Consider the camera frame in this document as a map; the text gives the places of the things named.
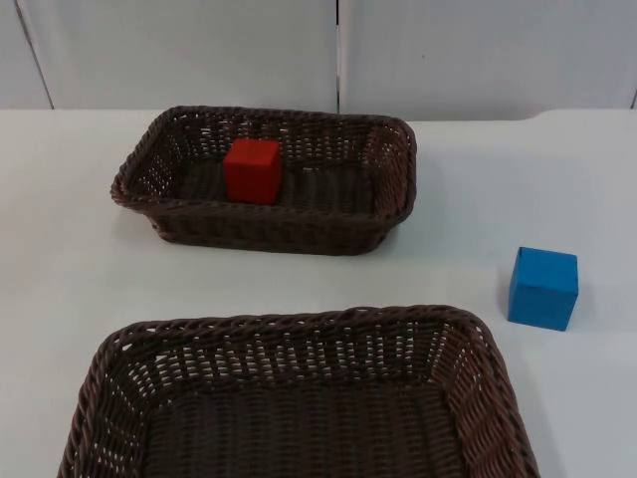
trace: basket rim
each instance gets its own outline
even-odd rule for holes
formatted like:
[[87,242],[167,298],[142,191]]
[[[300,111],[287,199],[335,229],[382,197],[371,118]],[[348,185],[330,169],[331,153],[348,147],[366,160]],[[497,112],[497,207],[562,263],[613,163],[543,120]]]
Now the basket rim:
[[437,322],[453,324],[462,328],[468,339],[474,344],[481,344],[481,351],[487,355],[489,369],[485,370],[497,386],[502,406],[497,406],[494,413],[498,419],[504,420],[512,431],[512,453],[524,464],[529,478],[538,478],[531,444],[520,415],[515,392],[511,385],[507,366],[496,346],[495,340],[485,323],[474,314],[443,305],[414,305],[408,307],[394,306],[385,308],[355,307],[344,311],[303,314],[269,314],[264,316],[242,315],[228,318],[175,319],[168,321],[138,322],[126,326],[110,334],[96,352],[89,373],[79,392],[79,401],[73,417],[69,439],[64,451],[58,478],[70,478],[74,475],[78,463],[84,462],[91,447],[90,437],[93,435],[93,420],[102,391],[102,383],[106,379],[106,371],[122,348],[143,339],[155,336],[174,335],[181,339],[194,339],[202,335],[212,334],[227,336],[229,334],[252,333],[256,329],[287,327],[290,331],[300,328],[312,328],[316,325],[336,324],[348,327],[356,323],[382,321],[392,313],[415,312],[423,315],[419,319],[406,322]]
[[[407,191],[403,205],[392,214],[379,215],[375,213],[345,213],[333,211],[321,211],[304,209],[301,207],[289,207],[279,205],[261,205],[233,203],[226,201],[178,199],[164,197],[159,198],[149,194],[135,194],[127,187],[125,179],[130,170],[134,170],[139,161],[145,157],[153,147],[157,139],[163,133],[165,127],[180,115],[271,115],[273,117],[290,116],[295,118],[315,118],[324,120],[363,120],[398,126],[409,140],[408,178]],[[267,217],[271,220],[285,220],[286,222],[304,223],[319,220],[322,224],[355,224],[361,227],[394,226],[404,221],[413,210],[416,197],[416,152],[417,144],[413,129],[402,119],[382,115],[343,115],[336,113],[305,112],[298,110],[275,110],[264,108],[244,107],[208,107],[208,106],[178,106],[172,107],[153,120],[145,134],[128,155],[125,162],[119,168],[110,187],[110,196],[120,206],[132,209],[136,212],[151,215],[197,215],[201,213],[206,217]]]

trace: white wall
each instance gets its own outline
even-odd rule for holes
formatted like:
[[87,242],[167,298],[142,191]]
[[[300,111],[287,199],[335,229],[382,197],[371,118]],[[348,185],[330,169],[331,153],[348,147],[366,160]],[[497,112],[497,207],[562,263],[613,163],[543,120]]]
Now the white wall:
[[56,108],[334,111],[334,0],[21,0]]
[[341,105],[407,119],[630,108],[635,0],[341,0]]
[[13,0],[0,0],[0,108],[49,108]]

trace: wooden block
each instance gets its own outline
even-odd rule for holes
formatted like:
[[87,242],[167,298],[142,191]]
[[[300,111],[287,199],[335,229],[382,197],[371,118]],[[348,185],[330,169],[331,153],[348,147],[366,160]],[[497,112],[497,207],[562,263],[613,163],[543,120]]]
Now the wooden block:
[[509,287],[509,321],[564,331],[578,294],[576,256],[521,247]]
[[235,139],[223,161],[223,172],[231,201],[272,205],[282,180],[279,144],[266,139]]

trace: brown wicker basket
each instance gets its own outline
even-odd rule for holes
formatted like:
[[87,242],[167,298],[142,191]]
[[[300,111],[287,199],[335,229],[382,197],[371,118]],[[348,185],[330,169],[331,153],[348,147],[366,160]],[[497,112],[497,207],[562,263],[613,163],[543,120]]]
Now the brown wicker basket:
[[537,477],[503,359],[443,306],[130,326],[59,477]]
[[[238,137],[280,143],[274,206],[228,201],[222,161]],[[359,254],[411,212],[415,169],[414,134],[400,119],[177,107],[152,123],[110,193],[171,242]]]

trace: red block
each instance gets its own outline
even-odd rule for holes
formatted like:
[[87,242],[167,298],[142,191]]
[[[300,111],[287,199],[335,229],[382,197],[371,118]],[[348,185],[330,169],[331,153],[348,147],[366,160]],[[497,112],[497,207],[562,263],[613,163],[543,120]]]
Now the red block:
[[231,201],[274,204],[282,178],[279,144],[265,139],[235,139],[223,160],[223,173]]

